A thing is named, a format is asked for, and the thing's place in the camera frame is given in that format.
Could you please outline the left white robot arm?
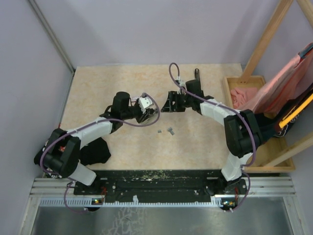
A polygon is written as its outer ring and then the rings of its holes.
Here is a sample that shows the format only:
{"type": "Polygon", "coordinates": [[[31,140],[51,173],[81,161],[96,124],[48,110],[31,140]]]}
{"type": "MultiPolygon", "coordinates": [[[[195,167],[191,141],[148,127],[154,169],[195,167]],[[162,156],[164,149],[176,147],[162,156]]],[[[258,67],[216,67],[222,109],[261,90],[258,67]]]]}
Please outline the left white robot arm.
{"type": "Polygon", "coordinates": [[[160,108],[154,99],[143,93],[135,102],[130,94],[117,92],[112,105],[94,121],[78,128],[53,130],[43,148],[34,157],[34,164],[39,165],[45,173],[58,175],[84,184],[91,194],[102,188],[97,174],[82,162],[85,156],[95,160],[106,151],[107,144],[103,136],[116,132],[123,124],[135,119],[135,127],[147,127],[152,117],[160,118],[160,108]]]}

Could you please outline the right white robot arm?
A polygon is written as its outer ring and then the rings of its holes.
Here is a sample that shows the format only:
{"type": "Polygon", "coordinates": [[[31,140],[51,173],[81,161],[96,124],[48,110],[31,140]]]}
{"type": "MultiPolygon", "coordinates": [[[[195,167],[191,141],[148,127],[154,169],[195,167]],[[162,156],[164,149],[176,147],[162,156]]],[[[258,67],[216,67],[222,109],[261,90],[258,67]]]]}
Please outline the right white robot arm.
{"type": "Polygon", "coordinates": [[[224,127],[229,154],[221,169],[223,178],[218,186],[221,192],[231,193],[236,187],[235,181],[242,175],[243,167],[247,166],[250,158],[255,160],[256,150],[263,141],[254,113],[230,108],[212,96],[205,96],[200,81],[196,79],[187,81],[179,91],[169,91],[161,111],[179,113],[187,108],[224,127]]]}

